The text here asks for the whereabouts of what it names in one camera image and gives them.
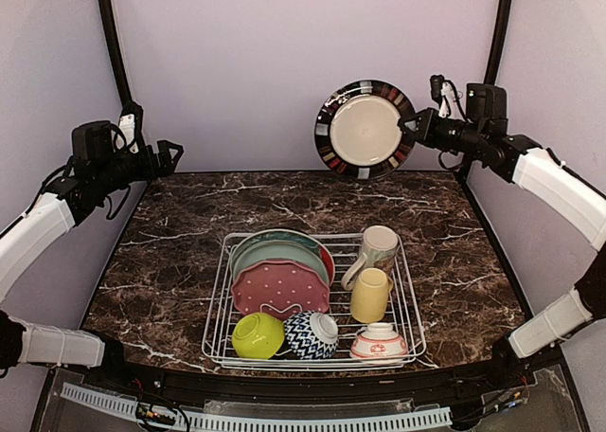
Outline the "teal patterned plate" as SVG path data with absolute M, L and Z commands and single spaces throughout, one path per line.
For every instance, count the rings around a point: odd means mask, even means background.
M 266 243 L 269 241 L 299 244 L 312 252 L 317 258 L 322 259 L 321 243 L 312 236 L 290 228 L 273 228 L 256 232 L 245 238 L 233 250 L 230 262 L 234 263 L 246 249 L 252 247 L 255 243 Z

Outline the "light green plate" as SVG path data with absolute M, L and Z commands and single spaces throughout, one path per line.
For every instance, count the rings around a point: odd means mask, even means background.
M 327 285 L 330 285 L 333 280 L 331 270 L 319 255 L 299 243 L 285 241 L 240 243 L 234 249 L 230 260 L 232 279 L 236 279 L 242 270 L 252 267 L 256 263 L 275 260 L 296 261 L 303 264 L 319 274 Z

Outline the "black striped rim plate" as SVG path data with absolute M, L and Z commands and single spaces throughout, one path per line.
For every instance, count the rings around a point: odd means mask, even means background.
M 395 85 L 354 81 L 322 104 L 314 125 L 314 144 L 322 162 L 335 173 L 371 180 L 398 169 L 415 141 L 399 121 L 415 114 L 411 100 Z

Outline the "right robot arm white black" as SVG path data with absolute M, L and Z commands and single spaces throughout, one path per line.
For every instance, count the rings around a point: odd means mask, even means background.
M 569 292 L 553 301 L 502 340 L 500 352 L 484 366 L 483 379 L 505 387 L 520 361 L 605 317 L 605 196 L 558 161 L 552 151 L 526 135 L 509 135 L 505 118 L 465 122 L 427 108 L 399 120 L 402 132 L 421 145 L 464 153 L 505 181 L 534 194 L 575 227 L 597 255 Z

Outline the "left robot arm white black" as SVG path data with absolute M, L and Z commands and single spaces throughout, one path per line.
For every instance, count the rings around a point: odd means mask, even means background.
M 111 193 L 173 174 L 184 148 L 167 140 L 157 146 L 157 152 L 146 146 L 138 153 L 114 153 L 104 162 L 75 160 L 72 175 L 59 176 L 41 188 L 35 205 L 1 233 L 1 298 L 51 244 L 102 207 Z M 110 388 L 127 389 L 134 381 L 133 368 L 117 355 L 105 354 L 105 347 L 106 342 L 92 333 L 1 313 L 1 370 L 19 364 L 96 368 Z

